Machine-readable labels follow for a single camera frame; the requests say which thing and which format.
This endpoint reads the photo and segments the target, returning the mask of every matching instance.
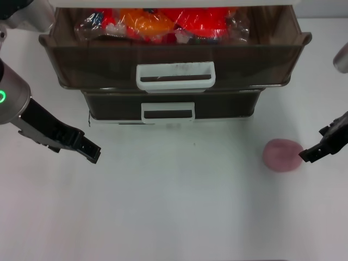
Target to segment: drawer front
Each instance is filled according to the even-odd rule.
[[[162,68],[168,64],[185,63],[214,64],[210,70],[214,75],[208,74],[211,78],[204,78],[207,76],[204,71],[198,72],[198,76],[204,78],[200,80],[203,84],[189,82],[197,91],[251,90],[286,85],[304,46],[311,40],[310,33],[301,32],[291,6],[251,7],[248,43],[231,40],[211,45],[151,45],[126,40],[80,43],[72,30],[76,12],[58,9],[57,22],[50,35],[40,36],[40,43],[51,59],[60,84],[67,89],[153,92],[144,90],[146,83],[137,79],[139,66]],[[176,86],[180,76],[190,74],[171,73],[172,69],[168,69],[167,74],[161,74],[166,79],[162,82],[164,91],[168,91],[166,84]],[[149,78],[157,75],[146,76],[147,85],[150,85]],[[195,81],[197,75],[185,80]],[[160,85],[161,81],[157,80],[154,85]]]
[[[260,92],[83,94],[94,119],[170,123],[251,116]]]

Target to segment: drawer handle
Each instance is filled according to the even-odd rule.
[[[141,120],[145,124],[192,122],[195,118],[194,102],[141,104]]]
[[[140,64],[136,85],[149,93],[204,92],[215,84],[214,62]]]

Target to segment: white tabletop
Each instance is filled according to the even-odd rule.
[[[300,25],[313,41],[249,121],[91,128],[38,34],[9,31],[3,60],[102,155],[93,165],[0,126],[0,260],[348,260],[348,148],[287,174],[261,159],[270,139],[315,145],[348,110],[348,75],[332,65],[348,19]]]

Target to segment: pink ball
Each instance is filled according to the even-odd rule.
[[[300,144],[283,139],[269,141],[263,151],[265,165],[276,172],[296,170],[302,163],[299,153],[303,151]]]

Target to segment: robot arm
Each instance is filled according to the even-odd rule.
[[[84,137],[84,132],[70,127],[32,99],[29,85],[0,60],[0,125],[12,123],[19,133],[54,152],[76,151],[97,163],[100,150]]]
[[[337,71],[348,73],[348,43],[333,59],[333,65]],[[313,163],[329,154],[334,155],[348,144],[348,112],[321,129],[319,133],[323,136],[321,141],[300,153],[305,162]]]
[[[0,3],[0,23],[10,28],[46,31],[54,12],[46,0],[12,0]],[[7,31],[0,26],[0,48]],[[28,83],[0,59],[0,125],[12,123],[19,133],[54,152],[76,151],[97,163],[101,148],[84,132],[57,120],[32,99]]]

